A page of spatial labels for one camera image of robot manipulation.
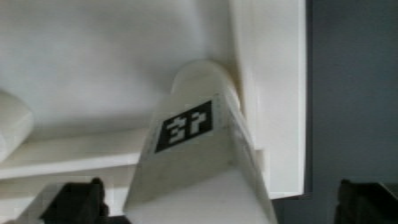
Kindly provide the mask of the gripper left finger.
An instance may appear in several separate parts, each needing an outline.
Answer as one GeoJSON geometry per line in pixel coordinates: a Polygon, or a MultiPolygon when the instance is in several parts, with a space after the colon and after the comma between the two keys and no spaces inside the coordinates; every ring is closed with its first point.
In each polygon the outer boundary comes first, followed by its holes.
{"type": "Polygon", "coordinates": [[[70,182],[40,216],[45,224],[106,224],[109,206],[100,178],[90,183],[70,182]]]}

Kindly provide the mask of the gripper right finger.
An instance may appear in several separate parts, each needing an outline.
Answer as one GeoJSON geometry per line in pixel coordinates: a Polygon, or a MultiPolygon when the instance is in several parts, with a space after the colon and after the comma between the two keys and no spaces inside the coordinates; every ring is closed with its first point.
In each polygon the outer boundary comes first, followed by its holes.
{"type": "Polygon", "coordinates": [[[398,183],[342,180],[335,224],[398,224],[398,183]]]}

